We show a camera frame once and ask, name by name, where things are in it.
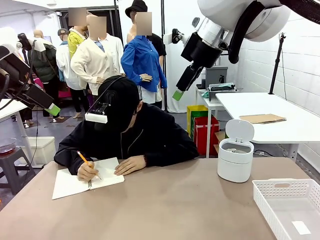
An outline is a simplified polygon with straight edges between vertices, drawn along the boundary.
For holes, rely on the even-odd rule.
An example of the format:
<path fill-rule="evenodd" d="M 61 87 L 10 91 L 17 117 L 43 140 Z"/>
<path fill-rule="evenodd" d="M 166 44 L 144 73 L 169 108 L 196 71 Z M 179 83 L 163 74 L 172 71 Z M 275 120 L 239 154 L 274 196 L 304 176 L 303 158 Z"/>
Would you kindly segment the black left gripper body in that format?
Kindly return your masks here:
<path fill-rule="evenodd" d="M 28 101 L 24 91 L 28 89 L 30 67 L 14 53 L 0 60 L 0 100 L 4 97 Z"/>

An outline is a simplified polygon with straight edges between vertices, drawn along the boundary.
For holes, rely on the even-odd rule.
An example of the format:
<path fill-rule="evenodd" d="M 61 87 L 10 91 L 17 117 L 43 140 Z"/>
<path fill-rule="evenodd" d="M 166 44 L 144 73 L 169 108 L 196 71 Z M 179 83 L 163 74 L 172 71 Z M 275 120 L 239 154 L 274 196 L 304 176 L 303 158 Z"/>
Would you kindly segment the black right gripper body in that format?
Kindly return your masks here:
<path fill-rule="evenodd" d="M 211 68 L 221 54 L 221 49 L 208 46 L 197 33 L 192 33 L 181 56 L 197 67 Z"/>

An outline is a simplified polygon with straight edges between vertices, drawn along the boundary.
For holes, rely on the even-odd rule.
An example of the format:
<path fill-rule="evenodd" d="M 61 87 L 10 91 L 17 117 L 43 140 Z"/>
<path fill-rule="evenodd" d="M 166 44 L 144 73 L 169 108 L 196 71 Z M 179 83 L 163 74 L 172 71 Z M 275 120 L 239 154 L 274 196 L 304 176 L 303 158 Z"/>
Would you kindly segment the person's right hand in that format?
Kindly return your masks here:
<path fill-rule="evenodd" d="M 95 169 L 93 161 L 84 162 L 77 170 L 77 177 L 83 181 L 90 181 L 97 176 L 99 171 Z"/>

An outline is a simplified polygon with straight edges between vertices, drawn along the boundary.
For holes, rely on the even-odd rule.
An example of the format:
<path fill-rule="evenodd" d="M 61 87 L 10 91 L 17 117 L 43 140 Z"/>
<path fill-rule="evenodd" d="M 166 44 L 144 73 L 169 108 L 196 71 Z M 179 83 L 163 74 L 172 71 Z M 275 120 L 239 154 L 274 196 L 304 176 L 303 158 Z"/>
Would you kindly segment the person's left hand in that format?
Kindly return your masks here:
<path fill-rule="evenodd" d="M 116 168 L 114 174 L 117 176 L 126 176 L 133 172 L 142 170 L 146 167 L 145 157 L 143 155 L 132 156 L 123 160 Z"/>

